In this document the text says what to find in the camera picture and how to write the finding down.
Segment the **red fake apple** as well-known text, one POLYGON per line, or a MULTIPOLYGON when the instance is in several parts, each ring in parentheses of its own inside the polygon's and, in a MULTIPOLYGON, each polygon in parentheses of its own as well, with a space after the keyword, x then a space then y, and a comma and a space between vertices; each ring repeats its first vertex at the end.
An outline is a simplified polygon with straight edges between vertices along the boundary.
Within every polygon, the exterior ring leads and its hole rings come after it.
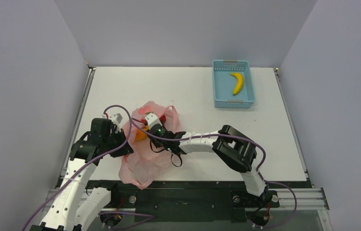
POLYGON ((162 115, 162 116, 159 118, 159 120, 160 120, 161 124, 164 125, 165 122, 166 122, 166 115, 162 115))

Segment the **fake orange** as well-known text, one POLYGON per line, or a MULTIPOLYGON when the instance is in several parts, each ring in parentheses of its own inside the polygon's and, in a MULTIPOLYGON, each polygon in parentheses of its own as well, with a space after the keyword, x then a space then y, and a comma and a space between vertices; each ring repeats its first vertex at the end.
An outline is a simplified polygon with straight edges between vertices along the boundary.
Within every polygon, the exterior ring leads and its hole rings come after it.
POLYGON ((148 131, 148 130, 149 130, 148 126, 145 126, 141 129, 137 129, 136 135, 135 135, 135 141, 142 141, 142 140, 146 139, 148 136, 143 131, 148 131))

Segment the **pink plastic bag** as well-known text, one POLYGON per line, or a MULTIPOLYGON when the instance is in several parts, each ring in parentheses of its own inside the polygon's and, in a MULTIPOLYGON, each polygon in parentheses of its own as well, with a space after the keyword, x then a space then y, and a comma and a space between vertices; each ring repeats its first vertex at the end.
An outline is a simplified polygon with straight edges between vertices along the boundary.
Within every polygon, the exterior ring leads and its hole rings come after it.
MULTIPOLYGON (((178 132, 182 129, 179 114, 173 105, 161 106, 149 101, 134 110, 131 117, 142 120, 147 113, 154 113, 159 117, 165 116, 164 126, 170 131, 178 132)), ((153 152, 146 134, 142 134, 142 140, 137 140, 142 132, 135 126, 130 128, 129 122, 124 124, 123 130, 126 136, 129 136, 128 143, 134 152, 122 158, 119 178, 124 184, 133 184, 139 189, 145 189, 172 164, 171 153, 153 152)))

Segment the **yellow fake banana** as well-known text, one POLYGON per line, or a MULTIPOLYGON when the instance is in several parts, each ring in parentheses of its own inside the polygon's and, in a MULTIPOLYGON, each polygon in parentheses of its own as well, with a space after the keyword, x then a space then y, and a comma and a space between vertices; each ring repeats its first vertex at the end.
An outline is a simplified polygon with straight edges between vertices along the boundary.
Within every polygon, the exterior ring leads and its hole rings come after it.
POLYGON ((241 73, 230 73, 229 75, 234 77, 237 81, 233 90, 233 95, 238 95, 244 86, 244 77, 241 73))

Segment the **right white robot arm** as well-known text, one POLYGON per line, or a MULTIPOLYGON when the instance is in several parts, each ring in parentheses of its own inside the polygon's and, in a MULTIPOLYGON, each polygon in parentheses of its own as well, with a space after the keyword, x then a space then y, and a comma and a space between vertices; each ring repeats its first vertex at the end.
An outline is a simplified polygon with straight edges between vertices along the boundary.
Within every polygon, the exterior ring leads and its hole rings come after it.
POLYGON ((267 198, 267 184, 254 164, 257 144, 230 125, 211 133, 176 132, 163 125, 147 130, 151 143, 180 157, 189 153, 215 153, 232 170, 239 172, 245 183, 248 201, 261 205, 267 198))

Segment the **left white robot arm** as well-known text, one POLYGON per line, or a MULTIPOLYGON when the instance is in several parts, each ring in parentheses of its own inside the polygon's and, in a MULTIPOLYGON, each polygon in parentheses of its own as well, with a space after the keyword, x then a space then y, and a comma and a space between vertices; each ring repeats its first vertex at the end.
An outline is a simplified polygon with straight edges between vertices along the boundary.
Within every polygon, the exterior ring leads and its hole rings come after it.
POLYGON ((116 185, 99 181, 95 192, 81 201, 87 183, 102 159, 103 153, 115 149, 113 157, 133 153, 120 127, 122 116, 94 118, 90 131, 85 132, 71 147, 67 170, 60 192, 40 224, 32 225, 32 231, 85 231, 104 206, 114 207, 120 194, 116 185))

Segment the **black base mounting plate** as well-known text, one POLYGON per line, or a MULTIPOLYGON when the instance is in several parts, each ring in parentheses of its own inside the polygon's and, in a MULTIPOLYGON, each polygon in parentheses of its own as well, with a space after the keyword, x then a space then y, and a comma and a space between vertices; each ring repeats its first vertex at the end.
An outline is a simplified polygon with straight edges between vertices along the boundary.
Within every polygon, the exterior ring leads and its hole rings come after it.
POLYGON ((242 181, 154 181, 141 190, 117 180, 90 180, 83 197, 97 186, 113 188, 106 208, 134 209, 153 215, 154 222, 244 222, 280 207, 275 190, 256 197, 247 193, 242 181))

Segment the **light blue plastic basket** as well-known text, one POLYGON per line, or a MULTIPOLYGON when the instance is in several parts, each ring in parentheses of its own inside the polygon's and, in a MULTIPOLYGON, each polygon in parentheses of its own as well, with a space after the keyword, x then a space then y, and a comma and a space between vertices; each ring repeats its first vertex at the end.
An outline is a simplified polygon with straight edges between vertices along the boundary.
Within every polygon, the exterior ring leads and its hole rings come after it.
POLYGON ((250 65, 245 60, 213 60, 212 62, 214 107, 249 109, 256 101, 250 65), (244 86, 233 95, 236 79, 230 73, 241 73, 244 86))

